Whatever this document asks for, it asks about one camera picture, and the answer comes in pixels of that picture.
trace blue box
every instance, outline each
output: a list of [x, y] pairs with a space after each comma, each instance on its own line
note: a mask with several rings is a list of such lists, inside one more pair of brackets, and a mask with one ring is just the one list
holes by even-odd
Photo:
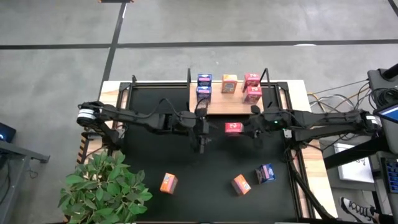
[[208, 101], [211, 101], [211, 87], [209, 86], [198, 86], [197, 87], [197, 100], [198, 102], [201, 99], [208, 99]]
[[271, 164], [261, 165], [256, 169], [256, 174], [260, 184], [276, 180], [274, 170]]
[[212, 74], [198, 74], [198, 86], [211, 86]]

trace black line on floor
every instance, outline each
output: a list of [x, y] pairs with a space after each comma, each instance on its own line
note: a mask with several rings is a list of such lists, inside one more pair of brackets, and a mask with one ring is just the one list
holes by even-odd
[[398, 39], [126, 43], [126, 44], [118, 44], [117, 48], [139, 49], [139, 48], [167, 48], [167, 47], [263, 47], [263, 46], [295, 46], [303, 44], [313, 44], [313, 45], [398, 44]]
[[0, 45], [0, 50], [107, 49], [111, 44]]
[[394, 0], [388, 0], [388, 2], [390, 3], [392, 10], [394, 10], [395, 14], [398, 16], [398, 7]]
[[111, 48], [109, 49], [108, 58], [106, 59], [104, 74], [103, 74], [102, 80], [101, 80], [101, 86], [99, 86], [98, 99], [101, 96], [101, 90], [102, 90], [102, 86], [104, 85], [104, 82], [109, 80], [109, 76], [111, 74], [113, 58], [116, 53], [116, 47], [118, 46], [118, 40], [119, 40], [119, 36], [120, 36], [120, 31], [122, 29], [122, 23], [123, 23], [123, 17], [124, 17], [125, 10], [126, 10], [126, 3], [122, 3], [120, 5], [118, 21], [116, 22], [116, 27], [114, 28], [114, 32], [113, 32]]
[[287, 40], [287, 41], [226, 41], [226, 42], [164, 42], [164, 43], [125, 43], [125, 44], [46, 44], [46, 45], [0, 45], [0, 50], [52, 50], [52, 49], [139, 49], [139, 48], [166, 48], [166, 47], [266, 47], [266, 46], [295, 46], [302, 44], [314, 45], [366, 45], [366, 44], [398, 44], [398, 39], [377, 40]]

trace orange box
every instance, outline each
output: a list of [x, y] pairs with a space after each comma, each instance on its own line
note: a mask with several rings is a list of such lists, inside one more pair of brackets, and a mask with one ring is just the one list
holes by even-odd
[[261, 87], [248, 86], [243, 93], [243, 103], [255, 105], [262, 96]]
[[221, 93], [234, 93], [237, 84], [238, 84], [238, 76], [223, 75], [223, 86], [221, 89]]
[[232, 186], [238, 195], [245, 195], [251, 189], [250, 185], [246, 182], [242, 174], [232, 180]]
[[260, 78], [260, 75], [256, 73], [244, 74], [242, 92], [244, 92], [248, 86], [258, 86], [260, 84]]
[[164, 175], [162, 185], [160, 186], [160, 191], [173, 194], [177, 182], [178, 179], [173, 174], [166, 173]]

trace metal stand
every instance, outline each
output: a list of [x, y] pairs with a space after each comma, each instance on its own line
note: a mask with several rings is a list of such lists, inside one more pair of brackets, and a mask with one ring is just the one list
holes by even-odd
[[377, 137], [359, 144], [351, 149], [336, 153], [323, 159], [326, 169], [338, 167], [349, 162], [371, 156], [379, 151], [389, 152], [389, 146], [385, 136]]
[[7, 156], [7, 168], [10, 182], [8, 191], [1, 191], [1, 195], [6, 194], [4, 201], [0, 204], [0, 224], [9, 223], [11, 211], [14, 208], [18, 191], [22, 186], [24, 174], [28, 170], [29, 161], [37, 159], [40, 163], [48, 163], [50, 156], [24, 149], [5, 141], [0, 141], [0, 152], [5, 152]]

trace wooden shelf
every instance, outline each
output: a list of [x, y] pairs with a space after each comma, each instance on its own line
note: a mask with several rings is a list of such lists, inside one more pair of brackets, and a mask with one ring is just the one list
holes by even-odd
[[[213, 82], [211, 84], [211, 103], [208, 107], [208, 114], [252, 114], [251, 105], [243, 104], [243, 81], [238, 81], [234, 94], [221, 93], [221, 82]], [[189, 108], [194, 112], [197, 105], [197, 83], [190, 84], [189, 92]], [[262, 98], [257, 102], [257, 106], [261, 111], [264, 110]]]

